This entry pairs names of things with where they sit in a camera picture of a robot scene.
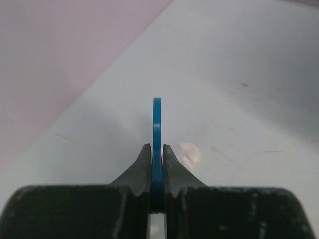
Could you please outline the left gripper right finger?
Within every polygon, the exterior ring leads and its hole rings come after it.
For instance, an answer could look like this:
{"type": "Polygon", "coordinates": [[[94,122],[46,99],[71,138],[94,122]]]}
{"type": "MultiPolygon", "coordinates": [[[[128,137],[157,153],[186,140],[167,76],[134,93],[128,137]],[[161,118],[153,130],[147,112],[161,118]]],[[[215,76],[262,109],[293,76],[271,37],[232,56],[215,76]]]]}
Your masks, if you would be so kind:
{"type": "Polygon", "coordinates": [[[209,187],[163,147],[168,239],[313,239],[297,197],[283,188],[209,187]]]}

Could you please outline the blue hand brush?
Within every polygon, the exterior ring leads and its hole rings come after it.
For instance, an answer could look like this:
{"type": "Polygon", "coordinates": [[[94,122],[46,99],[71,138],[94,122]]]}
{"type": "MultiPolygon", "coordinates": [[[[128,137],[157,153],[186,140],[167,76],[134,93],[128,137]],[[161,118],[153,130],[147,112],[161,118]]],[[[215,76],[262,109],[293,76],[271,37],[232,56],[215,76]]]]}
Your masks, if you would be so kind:
{"type": "Polygon", "coordinates": [[[161,98],[153,98],[152,175],[150,186],[151,212],[164,212],[164,174],[161,152],[161,98]]]}

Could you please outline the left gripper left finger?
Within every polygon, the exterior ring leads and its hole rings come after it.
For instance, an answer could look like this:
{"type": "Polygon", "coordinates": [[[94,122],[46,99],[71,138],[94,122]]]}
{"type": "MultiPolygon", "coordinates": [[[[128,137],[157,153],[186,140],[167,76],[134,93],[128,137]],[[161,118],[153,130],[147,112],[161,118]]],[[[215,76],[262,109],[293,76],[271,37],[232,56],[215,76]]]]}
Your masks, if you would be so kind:
{"type": "Polygon", "coordinates": [[[19,188],[0,218],[3,239],[148,239],[151,147],[110,184],[19,188]]]}

